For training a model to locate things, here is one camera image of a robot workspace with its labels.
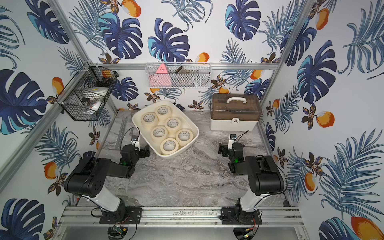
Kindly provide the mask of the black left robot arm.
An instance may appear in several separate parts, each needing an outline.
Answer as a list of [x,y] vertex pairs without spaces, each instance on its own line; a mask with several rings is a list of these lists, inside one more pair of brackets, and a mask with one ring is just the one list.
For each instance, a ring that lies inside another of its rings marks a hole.
[[67,177],[64,189],[97,205],[101,210],[101,213],[96,215],[100,224],[138,225],[142,218],[142,208],[126,206],[124,200],[105,187],[105,180],[107,177],[131,178],[139,159],[149,156],[149,145],[143,149],[133,145],[123,146],[119,163],[110,159],[84,156]]

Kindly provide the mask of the white plastic storage tray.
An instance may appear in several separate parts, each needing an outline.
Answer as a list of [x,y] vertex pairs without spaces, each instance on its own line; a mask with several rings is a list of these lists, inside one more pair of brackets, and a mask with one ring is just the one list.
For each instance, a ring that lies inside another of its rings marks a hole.
[[197,140],[200,130],[176,105],[160,101],[135,113],[133,124],[141,136],[163,159],[185,152]]

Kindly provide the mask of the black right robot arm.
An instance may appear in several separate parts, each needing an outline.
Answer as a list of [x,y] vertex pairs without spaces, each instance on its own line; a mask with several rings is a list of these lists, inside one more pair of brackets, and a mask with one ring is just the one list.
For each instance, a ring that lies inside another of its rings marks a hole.
[[234,176],[247,176],[249,189],[239,198],[234,207],[221,208],[223,225],[261,224],[259,205],[268,197],[282,193],[284,179],[271,156],[244,156],[244,145],[233,143],[232,147],[219,144],[218,153],[229,158],[229,170]]

